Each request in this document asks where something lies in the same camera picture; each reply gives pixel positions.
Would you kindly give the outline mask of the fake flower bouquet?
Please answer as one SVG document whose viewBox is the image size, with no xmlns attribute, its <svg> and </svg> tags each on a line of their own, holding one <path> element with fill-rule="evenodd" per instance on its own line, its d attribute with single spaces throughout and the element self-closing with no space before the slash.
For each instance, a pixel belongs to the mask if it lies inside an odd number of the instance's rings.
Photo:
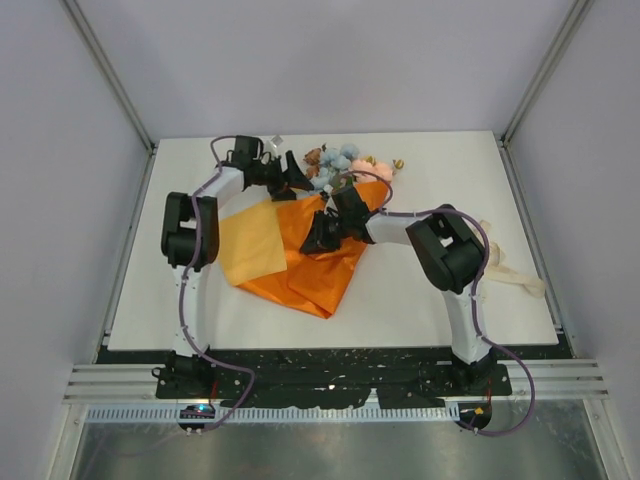
<svg viewBox="0 0 640 480">
<path fill-rule="evenodd" d="M 343 144 L 340 148 L 323 144 L 308 151 L 303 157 L 303 170 L 314 185 L 313 192 L 320 194 L 327 184 L 334 189 L 352 184 L 354 176 L 348 171 L 351 162 L 359 156 L 360 149 L 352 143 Z"/>
</svg>

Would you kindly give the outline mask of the orange wrapping paper sheet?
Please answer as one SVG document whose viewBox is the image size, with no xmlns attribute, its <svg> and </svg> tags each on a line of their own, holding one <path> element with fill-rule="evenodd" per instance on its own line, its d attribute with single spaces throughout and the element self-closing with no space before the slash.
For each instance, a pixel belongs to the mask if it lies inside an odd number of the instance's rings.
<svg viewBox="0 0 640 480">
<path fill-rule="evenodd" d="M 259 202 L 220 221 L 219 253 L 229 285 L 328 319 L 336 313 L 367 244 L 341 239 L 319 194 Z"/>
</svg>

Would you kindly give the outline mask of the cream ribbon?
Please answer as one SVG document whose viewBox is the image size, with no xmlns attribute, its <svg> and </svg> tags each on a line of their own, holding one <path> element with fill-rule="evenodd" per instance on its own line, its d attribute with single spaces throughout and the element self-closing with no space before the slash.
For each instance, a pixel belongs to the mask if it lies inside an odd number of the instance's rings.
<svg viewBox="0 0 640 480">
<path fill-rule="evenodd" d="M 509 267 L 506 264 L 506 254 L 493 240 L 489 241 L 489 260 L 484 270 L 484 278 L 505 285 L 518 286 L 536 299 L 542 299 L 546 293 L 546 286 L 541 278 Z"/>
</svg>

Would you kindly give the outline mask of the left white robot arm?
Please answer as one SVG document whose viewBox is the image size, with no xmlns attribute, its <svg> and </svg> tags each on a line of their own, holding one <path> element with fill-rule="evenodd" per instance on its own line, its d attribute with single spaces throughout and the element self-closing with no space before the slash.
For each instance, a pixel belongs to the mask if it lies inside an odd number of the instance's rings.
<svg viewBox="0 0 640 480">
<path fill-rule="evenodd" d="M 189 396 L 207 395 L 214 383 L 208 367 L 246 373 L 212 360 L 205 343 L 206 284 L 220 248 L 219 208 L 250 187 L 264 187 L 274 201 L 294 200 L 313 185 L 302 172 L 294 153 L 281 154 L 281 140 L 227 135 L 213 139 L 210 177 L 191 193 L 167 195 L 161 231 L 161 253 L 172 269 L 178 300 L 178 327 L 170 364 L 183 369 L 179 386 Z"/>
</svg>

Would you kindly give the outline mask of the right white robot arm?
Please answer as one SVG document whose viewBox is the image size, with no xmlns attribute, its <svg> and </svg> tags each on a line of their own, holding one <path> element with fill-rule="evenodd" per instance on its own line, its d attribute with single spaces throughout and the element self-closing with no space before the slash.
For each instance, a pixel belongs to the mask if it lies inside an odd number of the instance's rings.
<svg viewBox="0 0 640 480">
<path fill-rule="evenodd" d="M 313 215 L 300 246 L 305 255 L 334 252 L 348 239 L 412 247 L 427 280 L 442 293 L 451 329 L 452 381 L 465 394 L 488 385 L 496 365 L 479 299 L 488 254 L 470 221 L 451 205 L 425 213 L 373 210 L 355 188 L 346 187 Z"/>
</svg>

